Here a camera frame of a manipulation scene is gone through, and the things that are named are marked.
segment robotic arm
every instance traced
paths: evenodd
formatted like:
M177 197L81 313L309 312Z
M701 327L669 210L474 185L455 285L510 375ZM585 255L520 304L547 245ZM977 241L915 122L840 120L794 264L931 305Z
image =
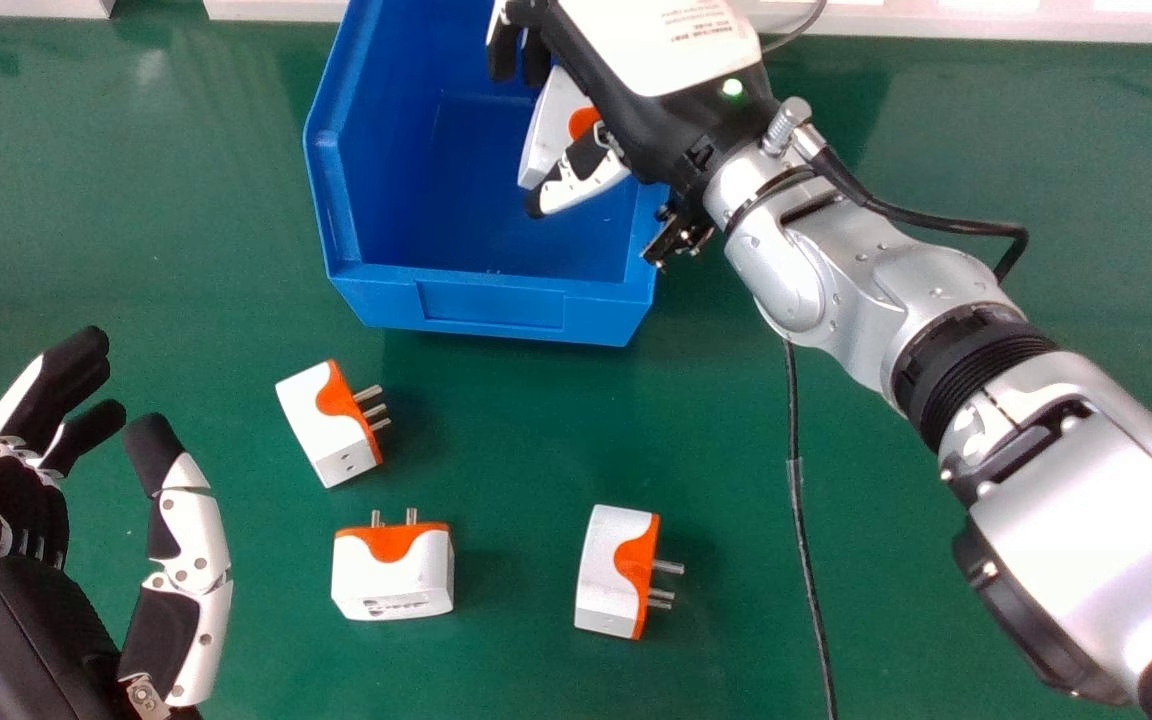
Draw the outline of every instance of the robotic arm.
M835 357L937 452L967 510L956 564L1039 679L1152 719L1152 415L1026 323L998 286L1020 252L991 272L897 232L929 218L873 199L808 104L774 99L726 0L498 0L494 79L511 76L520 29L593 101L602 145L672 188L644 258L721 229L771 328Z
M58 486L123 427L115 401L81 406L109 378L109 339L85 328L37 356L0 400L0 720L200 717L215 682L233 584L207 480L161 415L124 447L152 506L147 559L123 650L65 575L69 520Z

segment green table surface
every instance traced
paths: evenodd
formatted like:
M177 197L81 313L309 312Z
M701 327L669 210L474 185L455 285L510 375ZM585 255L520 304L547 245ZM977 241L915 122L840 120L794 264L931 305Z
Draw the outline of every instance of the green table surface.
M0 20L0 393L96 323L105 392L177 425L236 582L206 714L821 717L781 347L722 252L673 264L623 350L361 327L324 276L300 145L333 33L147 0ZM1152 47L812 37L773 77L879 195L1029 223L1011 296L1152 407ZM394 418L387 464L333 492L273 391L328 356ZM828 357L799 365L842 717L1137 717L1032 679L957 577L963 511L914 431ZM118 444L66 487L69 571L120 637L151 569L145 498ZM659 511L660 556L687 563L639 643L573 629L594 502ZM456 611L348 623L334 530L408 505L452 523Z

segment robotic hand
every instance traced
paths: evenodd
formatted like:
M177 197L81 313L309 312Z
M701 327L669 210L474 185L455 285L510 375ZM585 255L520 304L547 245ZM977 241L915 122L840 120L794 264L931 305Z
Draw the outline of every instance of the robotic hand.
M772 329L914 424L967 510L955 561L1039 679L1152 719L1152 415L998 286L1023 228L865 191L808 104L774 99L726 0L497 0L488 22L494 79L525 31L526 78L556 56L599 111L600 145L672 188L646 260L721 229ZM892 222L1018 242L991 273Z
M215 682L233 584L220 511L161 415L123 442L150 498L147 559L122 652L65 575L69 520L59 480L123 427L113 400L65 420L109 379L96 327L37 356L0 400L0 720L200 717Z

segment cable connector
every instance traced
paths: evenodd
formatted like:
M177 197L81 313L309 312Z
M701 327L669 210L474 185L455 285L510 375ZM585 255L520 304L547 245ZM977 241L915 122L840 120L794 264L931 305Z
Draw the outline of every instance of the cable connector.
M653 511L594 506L576 579L577 628L636 641L649 607L672 609L675 593L652 588L652 574L682 575L684 566L657 559L659 528Z
M339 530L332 553L332 600L350 620L408 620L452 612L456 558L447 523L420 523L408 507L402 525Z
M376 432L391 424L380 386L349 391L334 359L275 384L291 432L324 487L380 465Z

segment blue plastic bin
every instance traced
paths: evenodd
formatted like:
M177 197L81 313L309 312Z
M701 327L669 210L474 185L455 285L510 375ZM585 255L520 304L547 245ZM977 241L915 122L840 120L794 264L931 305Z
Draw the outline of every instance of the blue plastic bin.
M486 79L492 0L353 0L305 127L328 278L366 325L623 346L652 305L661 187L532 220L535 91Z

